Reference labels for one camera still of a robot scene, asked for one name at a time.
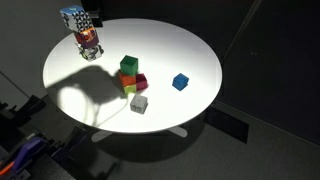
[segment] table top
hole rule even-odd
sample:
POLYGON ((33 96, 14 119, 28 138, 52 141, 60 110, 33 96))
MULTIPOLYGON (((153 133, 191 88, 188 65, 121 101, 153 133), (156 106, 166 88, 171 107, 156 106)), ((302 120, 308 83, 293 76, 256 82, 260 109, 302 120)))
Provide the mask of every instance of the table top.
POLYGON ((172 24, 147 19, 118 19, 96 28, 102 57, 81 57, 70 34, 51 51, 43 83, 49 97, 67 115, 98 129, 116 133, 150 133, 183 124, 204 111, 221 86, 220 62, 213 50, 193 33, 172 24), (118 71, 125 55, 139 59, 148 88, 145 113, 130 110, 134 94, 125 95, 118 71), (178 91, 179 73, 189 78, 178 91))

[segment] dark floor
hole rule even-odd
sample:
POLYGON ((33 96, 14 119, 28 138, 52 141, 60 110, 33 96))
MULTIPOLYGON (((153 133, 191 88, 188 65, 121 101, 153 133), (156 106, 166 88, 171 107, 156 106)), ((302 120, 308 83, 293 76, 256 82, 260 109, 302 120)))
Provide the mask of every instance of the dark floor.
MULTIPOLYGON (((48 97, 47 107, 31 125, 48 138, 63 140, 79 123, 62 113, 48 97)), ((68 167, 77 179, 320 179, 320 148, 260 121, 250 125, 248 143, 205 124, 198 118, 185 124, 186 138, 170 132, 117 135, 73 151, 68 167)), ((96 130, 87 128, 89 134, 96 130)))

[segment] red cube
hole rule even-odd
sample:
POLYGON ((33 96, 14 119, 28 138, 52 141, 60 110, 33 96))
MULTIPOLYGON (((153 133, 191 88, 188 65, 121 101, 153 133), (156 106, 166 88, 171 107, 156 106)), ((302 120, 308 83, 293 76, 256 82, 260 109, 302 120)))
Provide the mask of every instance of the red cube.
POLYGON ((137 91, 146 89, 148 87, 147 79, 143 73, 136 75, 136 87, 137 87, 137 91))

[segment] cube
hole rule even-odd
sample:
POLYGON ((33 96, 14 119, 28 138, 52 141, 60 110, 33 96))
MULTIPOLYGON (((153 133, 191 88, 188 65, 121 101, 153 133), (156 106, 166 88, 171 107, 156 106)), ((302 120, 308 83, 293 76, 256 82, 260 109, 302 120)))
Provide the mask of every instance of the cube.
POLYGON ((103 50, 100 45, 93 46, 92 48, 84 49, 78 44, 79 53, 82 57, 88 61, 93 61, 103 54, 103 50))
POLYGON ((137 92, 137 87, 135 84, 124 87, 125 94, 135 93, 135 92, 137 92))
POLYGON ((143 73, 136 75, 136 86, 137 91, 146 89, 148 87, 147 78, 144 76, 143 73))
POLYGON ((135 94, 131 103, 130 103, 131 111, 137 112, 140 114, 144 114, 147 106, 148 106, 148 98, 141 96, 139 94, 135 94))
POLYGON ((189 78, 180 73, 176 77, 174 77, 172 86, 181 91, 188 85, 188 82, 189 78))
POLYGON ((74 36, 76 37, 77 42, 81 44, 84 49, 91 48, 99 43, 99 38, 95 28, 90 28, 80 33, 74 32, 74 36))
POLYGON ((128 76, 119 71, 119 78, 123 87, 136 84, 136 76, 128 76))
POLYGON ((138 58, 126 55, 120 62, 120 69, 125 75, 136 75, 138 72, 138 58))
POLYGON ((82 32, 92 28, 93 24, 88 13, 80 6, 70 6, 60 10, 64 24, 73 31, 82 32))

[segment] blue cube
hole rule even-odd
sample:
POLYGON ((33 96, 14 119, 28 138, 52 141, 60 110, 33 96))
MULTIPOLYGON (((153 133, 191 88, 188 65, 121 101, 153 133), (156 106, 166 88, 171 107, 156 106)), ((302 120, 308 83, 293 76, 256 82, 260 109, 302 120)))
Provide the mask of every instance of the blue cube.
POLYGON ((172 86, 181 91, 188 85, 189 78, 183 74, 178 74, 173 79, 172 86))

